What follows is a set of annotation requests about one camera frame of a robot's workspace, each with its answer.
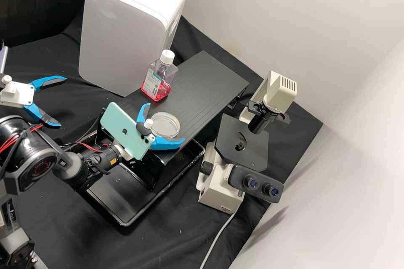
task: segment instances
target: red cable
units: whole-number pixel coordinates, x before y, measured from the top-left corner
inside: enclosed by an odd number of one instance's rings
[[[2,150],[3,147],[4,147],[7,143],[9,143],[12,139],[15,139],[15,138],[16,138],[16,135],[17,135],[16,132],[13,133],[13,134],[11,134],[11,136],[8,137],[8,139],[3,143],[3,145],[0,146],[0,150]]]
[[[34,132],[35,130],[38,130],[39,128],[41,128],[43,125],[39,124],[35,127],[33,127],[32,129],[30,129],[30,132]],[[2,153],[3,151],[5,151],[7,148],[9,148],[11,145],[13,145],[15,142],[17,142],[19,135],[17,133],[12,134],[4,143],[3,145],[1,145],[0,147],[0,153]]]
[[[81,144],[81,145],[83,145],[84,147],[86,147],[87,149],[90,149],[90,150],[95,151],[95,152],[99,152],[99,153],[102,152],[102,150],[92,148],[90,145],[87,145],[86,143],[83,143],[83,142],[77,142],[77,144]]]

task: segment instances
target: flask label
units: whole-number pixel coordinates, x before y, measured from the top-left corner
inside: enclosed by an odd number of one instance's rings
[[[144,80],[143,90],[150,96],[156,97],[161,84],[161,77],[154,71],[149,69],[147,71],[146,79]]]

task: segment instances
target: black tray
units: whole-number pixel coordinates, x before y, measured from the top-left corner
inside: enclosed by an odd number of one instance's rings
[[[197,141],[191,140],[163,168],[152,190],[148,190],[138,176],[124,164],[115,166],[111,174],[103,176],[87,193],[122,226],[131,225],[165,191],[167,191],[205,153]]]

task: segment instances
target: vent grille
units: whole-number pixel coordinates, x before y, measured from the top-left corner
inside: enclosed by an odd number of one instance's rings
[[[284,76],[282,77],[282,86],[294,92],[296,91],[296,82]]]

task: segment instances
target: microscope stage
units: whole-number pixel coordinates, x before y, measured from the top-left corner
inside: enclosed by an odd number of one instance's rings
[[[266,131],[253,134],[248,124],[223,114],[215,149],[229,163],[263,171],[268,167],[268,142]]]

